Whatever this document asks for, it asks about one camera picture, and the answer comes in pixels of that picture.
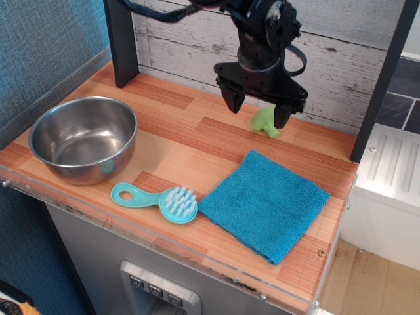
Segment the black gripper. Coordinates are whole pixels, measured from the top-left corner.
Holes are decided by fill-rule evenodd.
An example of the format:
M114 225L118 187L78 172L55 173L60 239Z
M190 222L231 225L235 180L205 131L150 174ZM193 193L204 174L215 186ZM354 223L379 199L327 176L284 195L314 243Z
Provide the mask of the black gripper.
M238 62L225 62L216 64L214 71L222 97L234 114L239 112L245 96L251 96L276 105L274 126L283 129L291 111L302 112L305 108L307 91L287 75L281 65L255 72Z

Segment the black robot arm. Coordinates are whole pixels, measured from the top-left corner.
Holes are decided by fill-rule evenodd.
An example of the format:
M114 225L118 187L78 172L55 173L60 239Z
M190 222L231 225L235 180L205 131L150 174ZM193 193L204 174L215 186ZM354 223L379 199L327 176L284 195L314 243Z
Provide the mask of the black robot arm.
M231 112L246 96L275 105L274 126L285 127L290 115L303 112L307 91L293 80L305 67L289 71L285 54L291 51L303 65L306 56L292 42L300 36L297 11L288 1L193 1L199 8L219 7L238 29L237 62L214 67L217 85Z

